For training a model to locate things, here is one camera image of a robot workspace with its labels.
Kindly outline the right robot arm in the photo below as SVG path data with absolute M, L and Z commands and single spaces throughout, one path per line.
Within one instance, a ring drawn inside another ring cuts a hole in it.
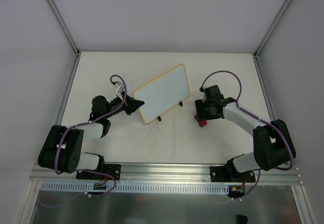
M 209 120 L 225 119 L 246 131 L 253 138 L 253 151 L 231 158 L 222 167 L 210 167 L 211 181 L 254 183 L 255 170 L 280 169 L 296 158 L 288 127 L 280 119 L 266 121 L 237 105 L 237 100 L 225 98 L 217 85 L 201 87 L 204 97 L 195 101 L 195 120 L 204 127 Z

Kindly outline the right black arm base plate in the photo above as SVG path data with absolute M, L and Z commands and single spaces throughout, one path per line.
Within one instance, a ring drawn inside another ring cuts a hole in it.
M 238 172 L 235 168 L 227 165 L 211 166 L 210 178 L 214 183 L 254 183 L 256 181 L 253 171 Z

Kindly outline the yellow framed whiteboard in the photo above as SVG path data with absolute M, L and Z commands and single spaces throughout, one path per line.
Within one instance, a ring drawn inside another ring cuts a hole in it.
M 143 101 L 139 112 L 145 124 L 180 106 L 190 96 L 189 82 L 183 63 L 173 67 L 133 91 L 134 99 Z

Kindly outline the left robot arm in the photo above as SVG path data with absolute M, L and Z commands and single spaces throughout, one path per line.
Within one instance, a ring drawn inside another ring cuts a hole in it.
M 105 137 L 111 127 L 110 117 L 120 112 L 131 115 L 145 104 L 125 93 L 121 95 L 126 98 L 125 101 L 120 97 L 110 102 L 104 96 L 94 97 L 89 121 L 85 123 L 70 127 L 53 125 L 38 156 L 38 165 L 58 174 L 85 169 L 93 178 L 103 177 L 106 167 L 100 163 L 100 156 L 82 153 L 82 144 Z

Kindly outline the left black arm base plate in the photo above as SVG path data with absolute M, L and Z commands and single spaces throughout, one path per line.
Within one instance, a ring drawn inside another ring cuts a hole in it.
M 77 180 L 120 180 L 122 166 L 120 164 L 103 164 L 95 170 L 82 170 L 76 173 Z

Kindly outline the red whiteboard eraser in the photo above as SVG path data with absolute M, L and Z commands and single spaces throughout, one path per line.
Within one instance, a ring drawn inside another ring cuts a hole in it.
M 200 127 L 204 127 L 207 125 L 207 121 L 205 119 L 199 120 L 197 114 L 194 116 L 194 119 L 198 122 Z

